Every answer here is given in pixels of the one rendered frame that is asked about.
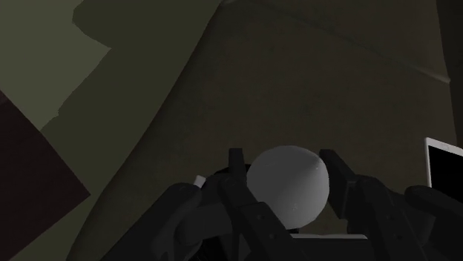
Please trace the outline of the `grey white ball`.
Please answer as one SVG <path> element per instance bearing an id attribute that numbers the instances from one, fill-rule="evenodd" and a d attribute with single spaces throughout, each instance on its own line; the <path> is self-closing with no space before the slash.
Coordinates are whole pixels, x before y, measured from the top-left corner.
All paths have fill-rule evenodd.
<path id="1" fill-rule="evenodd" d="M 253 161 L 247 186 L 291 230 L 308 225 L 325 208 L 329 174 L 316 153 L 283 145 L 264 151 Z"/>

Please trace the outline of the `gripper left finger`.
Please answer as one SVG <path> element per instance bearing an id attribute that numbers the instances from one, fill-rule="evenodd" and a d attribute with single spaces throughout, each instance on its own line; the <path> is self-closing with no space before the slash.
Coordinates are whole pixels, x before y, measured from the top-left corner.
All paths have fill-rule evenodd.
<path id="1" fill-rule="evenodd" d="M 309 261 L 271 208 L 246 185 L 240 148 L 229 150 L 225 173 L 204 188 L 180 182 L 168 187 L 101 261 L 226 261 L 206 253 L 203 242 L 232 235 L 232 261 L 240 241 L 250 248 L 245 261 Z"/>

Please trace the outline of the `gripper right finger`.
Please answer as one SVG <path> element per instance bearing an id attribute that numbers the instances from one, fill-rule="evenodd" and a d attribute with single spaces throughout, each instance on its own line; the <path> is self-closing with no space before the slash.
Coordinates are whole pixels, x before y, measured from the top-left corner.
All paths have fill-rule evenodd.
<path id="1" fill-rule="evenodd" d="M 463 203 L 424 185 L 399 194 L 355 174 L 334 150 L 319 156 L 329 174 L 330 206 L 350 233 L 367 237 L 376 261 L 463 261 Z"/>

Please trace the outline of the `white tablet with black screen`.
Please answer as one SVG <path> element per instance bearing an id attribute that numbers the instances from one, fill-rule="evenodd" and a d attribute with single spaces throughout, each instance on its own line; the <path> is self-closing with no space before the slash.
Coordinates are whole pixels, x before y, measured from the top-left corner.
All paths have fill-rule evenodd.
<path id="1" fill-rule="evenodd" d="M 463 203 L 463 148 L 430 137 L 424 147 L 428 186 Z"/>

